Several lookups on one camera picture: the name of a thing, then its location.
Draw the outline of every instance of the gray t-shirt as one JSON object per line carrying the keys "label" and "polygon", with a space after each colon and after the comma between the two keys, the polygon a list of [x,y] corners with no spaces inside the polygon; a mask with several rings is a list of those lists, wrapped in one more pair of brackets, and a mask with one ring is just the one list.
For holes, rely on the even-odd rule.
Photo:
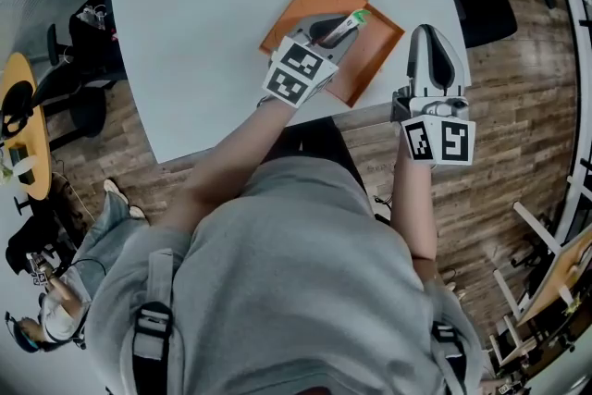
{"label": "gray t-shirt", "polygon": [[452,293],[422,284],[405,242],[375,220],[348,171],[290,157],[259,167],[193,236],[149,228],[128,241],[86,325],[95,367],[116,395],[148,255],[163,248],[175,259],[184,393],[444,393],[435,312],[462,334],[467,390],[476,389],[479,342]]}

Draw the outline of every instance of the orange tray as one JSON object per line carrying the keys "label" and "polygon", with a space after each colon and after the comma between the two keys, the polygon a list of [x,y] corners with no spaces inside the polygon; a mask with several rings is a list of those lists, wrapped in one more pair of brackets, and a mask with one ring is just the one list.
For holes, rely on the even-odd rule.
{"label": "orange tray", "polygon": [[366,17],[368,24],[360,30],[357,40],[339,63],[339,72],[327,86],[328,91],[353,107],[405,33],[368,4],[368,0],[292,0],[259,49],[271,55],[284,36],[305,17],[319,14],[350,15],[359,8],[365,8],[372,15]]}

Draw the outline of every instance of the wooden floor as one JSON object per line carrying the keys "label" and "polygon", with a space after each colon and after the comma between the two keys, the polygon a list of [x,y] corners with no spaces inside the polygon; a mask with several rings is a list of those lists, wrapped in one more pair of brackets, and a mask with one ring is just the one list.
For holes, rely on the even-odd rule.
{"label": "wooden floor", "polygon": [[[477,122],[475,163],[434,174],[438,264],[441,270],[457,271],[458,286],[467,291],[462,303],[484,340],[510,312],[493,270],[501,269],[516,296],[523,288],[524,271],[512,270],[508,261],[528,250],[522,240],[528,229],[512,203],[520,200],[535,215],[552,214],[565,192],[574,147],[576,69],[565,2],[558,2],[549,11],[542,0],[511,0],[518,31],[469,51],[473,87],[467,95]],[[351,112],[336,122],[369,193],[387,198],[398,142],[389,105]],[[50,121],[51,135],[67,127],[67,117]],[[100,212],[102,181],[111,177],[133,204],[155,217],[166,209],[197,155],[158,165],[130,88],[122,83],[108,93],[102,134],[74,142],[54,156],[63,161],[55,163],[55,171],[61,173],[64,166],[91,213]]]}

